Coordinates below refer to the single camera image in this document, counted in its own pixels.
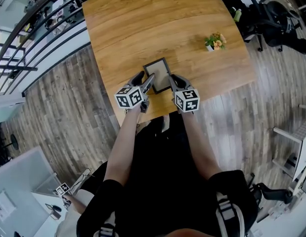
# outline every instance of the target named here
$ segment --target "wooden floor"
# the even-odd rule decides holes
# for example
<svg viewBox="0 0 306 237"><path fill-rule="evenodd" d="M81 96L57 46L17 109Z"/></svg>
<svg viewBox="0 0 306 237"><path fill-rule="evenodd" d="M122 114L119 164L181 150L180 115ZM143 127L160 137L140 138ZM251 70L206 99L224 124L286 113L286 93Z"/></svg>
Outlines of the wooden floor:
<svg viewBox="0 0 306 237"><path fill-rule="evenodd" d="M299 35L306 38L306 28ZM265 43L258 52L256 40L246 46L257 80L203 102L196 116L224 170L242 169L248 177L253 172L256 182L285 188L290 179L271 160L296 148L272 128L293 131L306 119L298 108L306 104L306 56L287 47L280 53ZM5 134L19 141L14 156L40 145L60 180L69 183L107 159L119 127L90 46L39 79L26 97L22 109L2 124Z"/></svg>

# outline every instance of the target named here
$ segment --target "table leg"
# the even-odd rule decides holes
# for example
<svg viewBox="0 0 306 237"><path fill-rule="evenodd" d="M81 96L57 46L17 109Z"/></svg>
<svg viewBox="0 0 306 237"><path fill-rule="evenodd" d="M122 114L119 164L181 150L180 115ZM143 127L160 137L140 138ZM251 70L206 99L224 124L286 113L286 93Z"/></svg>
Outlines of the table leg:
<svg viewBox="0 0 306 237"><path fill-rule="evenodd" d="M293 173L292 171L290 171L289 169L287 169L285 166L282 166L276 159L272 159L272 162L279 168L281 168L281 170L283 170L288 176L290 176L291 178L293 178Z"/></svg>
<svg viewBox="0 0 306 237"><path fill-rule="evenodd" d="M306 109L306 105L298 105L299 108Z"/></svg>
<svg viewBox="0 0 306 237"><path fill-rule="evenodd" d="M298 142L298 143L302 142L302 140L299 140L298 138L292 136L292 134L290 134L290 133L288 133L284 130L279 129L278 127L274 127L272 130L276 133L281 134L282 136L285 136L288 139L291 139L291 140L295 141L295 142Z"/></svg>

